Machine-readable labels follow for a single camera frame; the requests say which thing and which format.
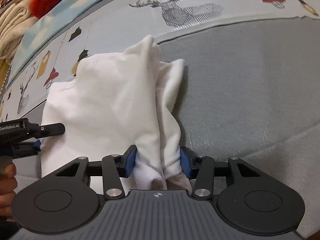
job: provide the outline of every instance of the circular cover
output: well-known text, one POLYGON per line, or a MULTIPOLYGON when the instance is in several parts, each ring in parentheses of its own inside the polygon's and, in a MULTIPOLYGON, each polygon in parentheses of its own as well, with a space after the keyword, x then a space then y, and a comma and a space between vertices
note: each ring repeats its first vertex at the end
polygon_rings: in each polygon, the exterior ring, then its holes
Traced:
POLYGON ((99 205, 98 195, 81 181, 53 177, 19 192, 13 200, 12 213, 25 229, 57 234, 88 222, 99 205))
POLYGON ((227 187, 218 197, 217 208, 231 225, 255 235, 294 230, 304 214, 304 202, 296 191, 261 177, 227 187))

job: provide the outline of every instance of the human hand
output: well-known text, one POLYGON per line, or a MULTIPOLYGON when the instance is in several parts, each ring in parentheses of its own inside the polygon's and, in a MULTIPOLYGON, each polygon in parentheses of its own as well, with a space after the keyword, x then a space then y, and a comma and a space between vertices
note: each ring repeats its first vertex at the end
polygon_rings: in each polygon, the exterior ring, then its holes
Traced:
POLYGON ((15 175, 17 173, 14 163, 10 163, 0 174, 0 216, 14 221, 12 218, 11 204, 16 193, 13 191, 17 187, 15 175))

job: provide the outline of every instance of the gray ribbed panel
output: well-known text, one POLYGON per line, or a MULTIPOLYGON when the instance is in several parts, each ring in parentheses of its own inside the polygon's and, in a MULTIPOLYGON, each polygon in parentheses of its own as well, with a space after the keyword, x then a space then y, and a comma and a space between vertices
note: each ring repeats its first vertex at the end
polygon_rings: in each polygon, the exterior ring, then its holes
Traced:
POLYGON ((89 224, 73 232, 44 236, 21 229, 12 240, 299 240, 291 232, 252 236, 226 224, 208 201, 186 191, 132 190, 122 200, 107 202, 89 224))

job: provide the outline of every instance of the folded beige blanket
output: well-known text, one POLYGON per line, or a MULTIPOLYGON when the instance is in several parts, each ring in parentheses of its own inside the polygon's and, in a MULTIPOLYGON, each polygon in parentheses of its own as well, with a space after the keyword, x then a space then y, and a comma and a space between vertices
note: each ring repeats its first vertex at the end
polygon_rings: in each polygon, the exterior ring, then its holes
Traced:
POLYGON ((0 59, 10 63, 25 31, 37 22, 31 16, 32 0, 12 4, 0 17, 0 59))

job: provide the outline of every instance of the black robotic tool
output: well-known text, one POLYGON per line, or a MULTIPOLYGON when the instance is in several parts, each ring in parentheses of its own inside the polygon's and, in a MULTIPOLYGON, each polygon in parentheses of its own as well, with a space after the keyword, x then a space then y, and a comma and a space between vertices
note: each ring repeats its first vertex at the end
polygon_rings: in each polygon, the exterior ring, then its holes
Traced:
POLYGON ((30 123, 28 118, 0 123, 0 156, 11 156, 13 159, 37 155, 40 141, 23 142, 30 138, 44 138, 61 135, 65 132, 62 123, 39 126, 30 123))
POLYGON ((300 195, 247 162, 193 157, 182 147, 181 166, 196 179, 186 190, 131 190, 137 148, 99 162, 79 157, 19 192, 12 212, 21 229, 11 240, 299 240, 304 215, 300 195), (103 195, 90 189, 102 176, 103 195), (213 195, 214 177, 227 188, 213 195))

